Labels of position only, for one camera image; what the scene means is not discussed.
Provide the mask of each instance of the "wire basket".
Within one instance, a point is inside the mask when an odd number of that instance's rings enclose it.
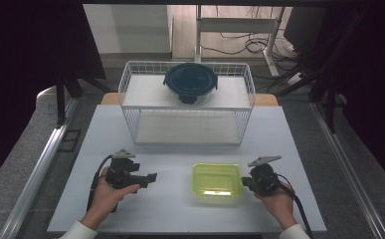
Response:
[[[128,62],[118,87],[120,106],[135,143],[239,145],[254,106],[247,64],[202,63],[218,76],[218,90],[200,106],[175,101],[163,86],[184,62]]]

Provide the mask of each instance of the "hand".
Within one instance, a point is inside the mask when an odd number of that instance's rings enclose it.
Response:
[[[122,189],[114,189],[106,181],[108,167],[101,172],[101,177],[96,184],[93,203],[90,210],[81,220],[85,226],[96,230],[96,228],[106,219],[110,211],[123,199],[126,194],[139,190],[138,184],[130,185]]]
[[[282,185],[290,189],[288,184],[282,182]],[[263,196],[255,193],[255,197],[264,202],[267,210],[277,219],[284,230],[296,224],[293,217],[293,199],[281,188],[277,189],[274,195]]]

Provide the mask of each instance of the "white table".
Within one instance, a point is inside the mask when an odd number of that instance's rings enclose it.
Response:
[[[67,231],[86,212],[90,185],[101,161],[125,149],[136,154],[139,172],[158,173],[157,180],[125,196],[98,232],[117,234],[258,234],[281,231],[263,203],[248,188],[233,200],[202,200],[191,192],[192,166],[198,162],[247,163],[259,155],[281,155],[271,163],[287,177],[299,196],[313,231],[325,225],[294,145],[281,107],[255,107],[240,146],[135,145],[119,106],[97,106],[74,169],[48,231]],[[302,224],[297,208],[294,215]]]

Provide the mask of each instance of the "black curtain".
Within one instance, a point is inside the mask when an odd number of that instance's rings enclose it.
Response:
[[[335,72],[351,126],[385,170],[385,2],[375,1]]]
[[[104,79],[82,4],[0,1],[0,166],[57,78]]]

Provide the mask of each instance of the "black cable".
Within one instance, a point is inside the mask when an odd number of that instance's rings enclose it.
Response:
[[[105,159],[102,160],[101,164],[98,167],[98,170],[94,174],[93,182],[91,183],[90,188],[90,196],[88,198],[88,204],[87,204],[87,211],[90,209],[91,204],[93,203],[94,193],[96,192],[96,184],[99,179],[99,174],[101,173],[101,169],[104,166],[104,164],[111,158],[111,155],[107,156]]]
[[[287,178],[285,178],[283,175],[278,174],[278,173],[276,173],[276,175],[279,176],[279,177],[281,177],[282,179],[284,179],[284,180],[288,183],[288,185],[290,186],[291,191],[294,192],[294,189],[293,189],[293,187],[291,186],[291,183],[289,182],[289,180],[288,180]]]
[[[304,227],[306,227],[306,234],[310,239],[313,239],[312,230],[310,229],[309,222],[307,221],[306,214],[304,214],[303,206],[301,205],[300,199],[297,195],[289,188],[279,183],[279,188],[284,190],[296,203],[298,211],[300,212],[301,219],[303,220]]]
[[[280,177],[284,178],[291,187],[290,182],[284,176],[280,175]],[[290,189],[284,186],[279,180],[273,180],[272,178],[265,175],[264,175],[264,179],[267,179],[268,181],[274,183],[276,186],[278,186],[283,191],[285,191],[294,200],[294,202],[297,205],[298,211],[300,212],[301,219],[303,220],[304,227],[306,228],[306,234],[310,239],[313,239],[312,230],[310,229],[309,222],[307,221],[306,214],[304,213],[304,210],[303,210],[303,206],[300,202],[300,199],[294,193],[294,190],[292,189],[292,187]]]

